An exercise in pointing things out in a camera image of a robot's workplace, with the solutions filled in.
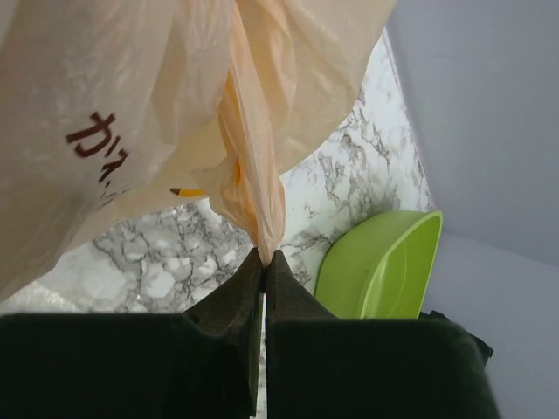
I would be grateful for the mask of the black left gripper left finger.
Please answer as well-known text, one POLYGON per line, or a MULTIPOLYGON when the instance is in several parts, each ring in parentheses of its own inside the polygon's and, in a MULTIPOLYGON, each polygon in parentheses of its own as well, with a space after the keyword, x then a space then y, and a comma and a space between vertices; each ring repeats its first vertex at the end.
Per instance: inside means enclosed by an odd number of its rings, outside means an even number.
POLYGON ((2 417, 254 416, 262 272, 251 251, 182 313, 4 315, 2 417))

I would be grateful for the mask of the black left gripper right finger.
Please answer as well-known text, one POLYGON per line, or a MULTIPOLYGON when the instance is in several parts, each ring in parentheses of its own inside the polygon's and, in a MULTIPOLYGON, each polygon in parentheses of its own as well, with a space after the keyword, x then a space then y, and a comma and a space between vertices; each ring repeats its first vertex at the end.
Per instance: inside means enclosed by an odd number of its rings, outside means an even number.
POLYGON ((266 269, 271 418, 490 418, 493 393, 472 336, 448 320, 342 320, 294 277, 266 269))

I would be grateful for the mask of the translucent orange plastic bag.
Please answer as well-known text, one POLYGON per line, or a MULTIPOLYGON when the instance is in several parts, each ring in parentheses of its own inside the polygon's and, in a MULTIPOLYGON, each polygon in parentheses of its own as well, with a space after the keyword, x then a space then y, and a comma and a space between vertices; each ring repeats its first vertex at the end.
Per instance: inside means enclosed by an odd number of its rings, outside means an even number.
POLYGON ((269 263, 280 176, 358 96, 391 1, 4 1, 1 295, 120 221, 178 202, 269 263))

